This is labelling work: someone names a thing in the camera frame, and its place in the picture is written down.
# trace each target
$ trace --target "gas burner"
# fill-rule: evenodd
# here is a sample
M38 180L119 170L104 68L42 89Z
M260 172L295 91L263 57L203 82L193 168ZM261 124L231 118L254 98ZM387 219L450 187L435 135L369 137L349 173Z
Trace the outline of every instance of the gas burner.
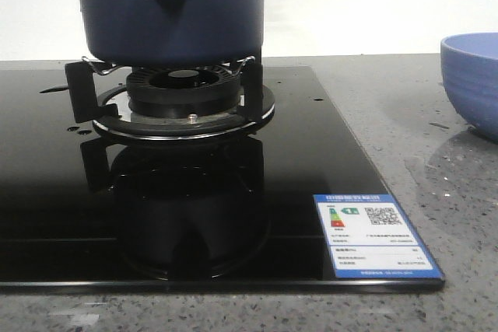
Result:
M275 109L262 84L261 64L244 59L224 65L184 69L134 68L126 87L96 97L93 73L112 68L88 61L66 65L77 123L93 121L113 140L174 141L253 131L268 123Z

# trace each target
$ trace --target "white wall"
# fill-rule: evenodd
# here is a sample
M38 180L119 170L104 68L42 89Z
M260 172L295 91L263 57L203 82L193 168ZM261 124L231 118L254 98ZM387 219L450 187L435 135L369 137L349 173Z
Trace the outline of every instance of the white wall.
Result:
M266 0L265 56L438 52L498 29L498 0ZM78 0L0 0L0 60L88 54Z

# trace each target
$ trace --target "blue pot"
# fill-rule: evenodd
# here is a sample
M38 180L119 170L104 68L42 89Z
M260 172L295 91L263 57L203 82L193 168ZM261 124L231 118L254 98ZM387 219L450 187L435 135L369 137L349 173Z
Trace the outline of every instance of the blue pot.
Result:
M94 56L118 65L211 65L258 54L263 0L80 0Z
M498 141L498 33L472 33L441 42L444 89L455 110Z

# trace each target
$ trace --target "sticker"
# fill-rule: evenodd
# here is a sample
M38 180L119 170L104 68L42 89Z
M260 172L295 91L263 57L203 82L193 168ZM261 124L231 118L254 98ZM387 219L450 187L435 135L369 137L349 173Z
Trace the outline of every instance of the sticker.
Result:
M314 195L338 278L442 278L390 194Z

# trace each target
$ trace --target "gas stove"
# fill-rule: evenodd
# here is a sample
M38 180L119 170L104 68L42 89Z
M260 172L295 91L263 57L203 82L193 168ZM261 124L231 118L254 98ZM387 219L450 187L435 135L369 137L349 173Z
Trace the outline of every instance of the gas stove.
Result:
M76 64L69 75L88 84L93 73ZM351 246L333 243L332 233L347 236L348 215L360 216L358 205L341 212L340 204L391 193L310 68L254 64L247 76L263 77L263 99L252 114L234 105L245 93L242 83L233 103L222 105L223 118L185 117L191 108L175 104L167 110L183 112L170 116L166 127L153 105L146 108L152 112L136 114L133 105L119 102L129 103L125 86L140 89L158 75L174 85L177 71L172 77L171 71L133 70L91 78L86 112L74 100L71 106L62 68L0 72L3 292L442 288L444 276L393 197L398 213L384 223L403 221L408 234L391 236L415 240L410 248L423 252L423 270L351 273L355 260L340 261L338 253ZM179 74L198 86L234 71ZM107 110L111 119L99 120ZM234 118L235 125L225 126ZM144 121L160 130L145 134L134 127Z

